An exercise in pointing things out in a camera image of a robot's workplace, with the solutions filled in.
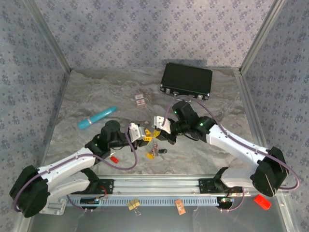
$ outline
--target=gray marble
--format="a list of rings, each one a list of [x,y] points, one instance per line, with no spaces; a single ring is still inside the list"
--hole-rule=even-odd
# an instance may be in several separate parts
[[[130,122],[151,129],[153,116],[163,116],[173,99],[159,91],[162,75],[163,69],[72,71],[45,164],[79,150],[111,119],[120,122],[122,131]],[[140,93],[145,97],[145,107],[136,106],[134,96]],[[213,71],[211,96],[204,103],[228,130],[252,141],[233,70]],[[117,106],[118,110],[85,130],[78,129],[79,121],[111,106]],[[196,103],[192,107],[200,116],[207,114]],[[172,112],[169,117],[175,118]],[[97,164],[93,170],[97,174],[215,174],[223,166],[245,166],[229,153],[202,141],[178,137],[175,145],[166,141],[158,141],[158,145],[168,152],[162,157],[148,159],[145,156],[147,147],[139,148],[138,165],[128,172],[104,163]],[[115,156],[120,160],[119,167],[134,163],[129,147],[116,151]]]

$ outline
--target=small tag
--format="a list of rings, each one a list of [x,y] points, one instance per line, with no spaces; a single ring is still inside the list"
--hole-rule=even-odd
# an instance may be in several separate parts
[[[181,199],[175,201],[179,215],[185,214],[184,205]]]

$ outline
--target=red cap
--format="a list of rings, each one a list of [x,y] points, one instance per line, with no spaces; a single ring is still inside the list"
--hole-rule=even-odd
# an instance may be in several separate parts
[[[115,156],[111,157],[111,161],[113,161],[114,163],[119,163],[119,159],[117,159]]]
[[[254,199],[254,201],[261,206],[263,209],[269,209],[271,206],[270,201],[268,201],[265,197],[263,197],[262,195],[257,195],[256,198]]]

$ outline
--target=wallpaper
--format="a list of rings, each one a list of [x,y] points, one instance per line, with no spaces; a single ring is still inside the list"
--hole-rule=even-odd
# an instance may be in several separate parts
[[[36,0],[72,69],[239,67],[274,0]]]
[[[309,231],[309,1],[288,0],[246,73],[269,146],[283,150],[301,186],[291,192]],[[288,185],[295,181],[291,177]]]
[[[9,191],[40,162],[67,78],[22,1],[0,2],[0,30],[0,231],[10,232]]]

